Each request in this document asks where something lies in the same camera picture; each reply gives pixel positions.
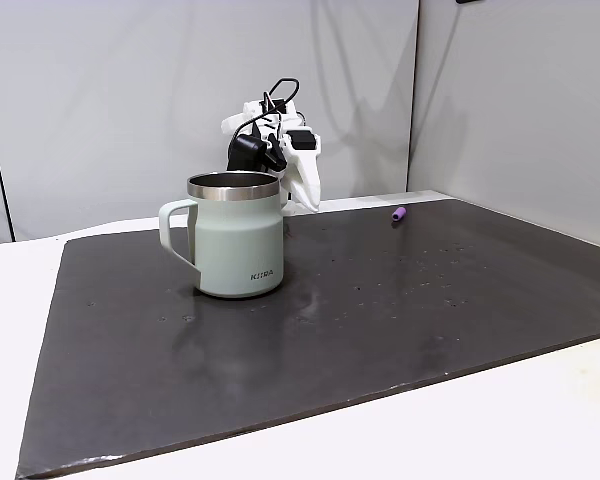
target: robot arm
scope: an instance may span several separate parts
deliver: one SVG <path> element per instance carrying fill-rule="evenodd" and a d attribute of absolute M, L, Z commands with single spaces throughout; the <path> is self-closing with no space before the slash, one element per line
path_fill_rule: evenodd
<path fill-rule="evenodd" d="M 236 130 L 245 123 L 250 124 L 236 135 Z M 221 128 L 224 134 L 234 136 L 227 170 L 270 171 L 302 205 L 312 212 L 318 211 L 317 159 L 322 144 L 320 137 L 305 125 L 293 100 L 271 100 L 265 93 L 263 101 L 245 103 L 242 113 L 225 119 Z"/>

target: cable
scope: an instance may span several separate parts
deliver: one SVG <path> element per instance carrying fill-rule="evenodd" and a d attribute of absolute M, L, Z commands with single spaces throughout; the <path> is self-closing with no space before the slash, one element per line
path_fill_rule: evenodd
<path fill-rule="evenodd" d="M 298 90 L 300 90 L 300 82 L 295 79 L 295 78 L 281 78 L 280 80 L 278 80 L 278 82 L 271 88 L 271 90 L 269 90 L 269 95 L 271 95 L 276 88 L 278 88 L 278 86 L 283 83 L 283 82 L 293 82 L 296 84 L 296 88 L 293 90 L 293 93 L 291 95 L 289 95 L 287 97 L 287 99 L 282 102 L 279 105 L 274 105 L 273 108 L 271 110 L 267 110 L 266 112 L 264 112 L 261 115 L 258 115 L 257 117 L 253 117 L 251 120 L 248 120 L 246 122 L 244 122 L 242 125 L 240 125 L 236 131 L 233 133 L 233 137 L 231 138 L 231 142 L 229 142 L 229 148 L 227 150 L 227 158 L 230 159 L 231 158 L 231 152 L 233 151 L 233 144 L 236 141 L 236 138 L 238 138 L 238 135 L 240 134 L 240 131 L 245 128 L 248 127 L 249 125 L 251 125 L 252 123 L 257 122 L 258 120 L 260 120 L 261 118 L 266 117 L 267 115 L 274 113 L 277 109 L 284 107 L 287 103 L 289 103 L 291 100 L 293 100 L 293 97 L 295 97 L 298 93 Z"/>

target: dark gray mat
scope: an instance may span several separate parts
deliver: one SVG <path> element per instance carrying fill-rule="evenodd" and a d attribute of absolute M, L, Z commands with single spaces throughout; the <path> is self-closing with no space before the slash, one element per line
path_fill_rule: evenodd
<path fill-rule="evenodd" d="M 249 300 L 192 296 L 156 231 L 69 242 L 18 475 L 186 448 L 600 337 L 600 248 L 460 201 L 408 208 L 397 228 L 393 208 L 288 219 L 284 283 Z"/>

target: purple cylinder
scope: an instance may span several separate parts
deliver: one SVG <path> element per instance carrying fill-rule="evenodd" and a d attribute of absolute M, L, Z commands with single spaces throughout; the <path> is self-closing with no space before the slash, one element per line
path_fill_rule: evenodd
<path fill-rule="evenodd" d="M 402 217 L 404 217 L 406 214 L 407 214 L 407 209 L 404 207 L 400 207 L 395 212 L 393 212 L 393 215 L 391 215 L 391 218 L 393 218 L 394 222 L 399 222 L 400 220 L 402 220 Z"/>

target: light green mug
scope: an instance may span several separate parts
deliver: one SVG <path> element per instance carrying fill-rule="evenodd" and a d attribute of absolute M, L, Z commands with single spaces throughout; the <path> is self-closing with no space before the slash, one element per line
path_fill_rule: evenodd
<path fill-rule="evenodd" d="M 221 172 L 187 181 L 189 198 L 160 209 L 160 243 L 191 267 L 196 288 L 227 298 L 277 287 L 283 276 L 280 182 L 260 172 Z M 171 245 L 170 218 L 188 208 L 191 261 Z"/>

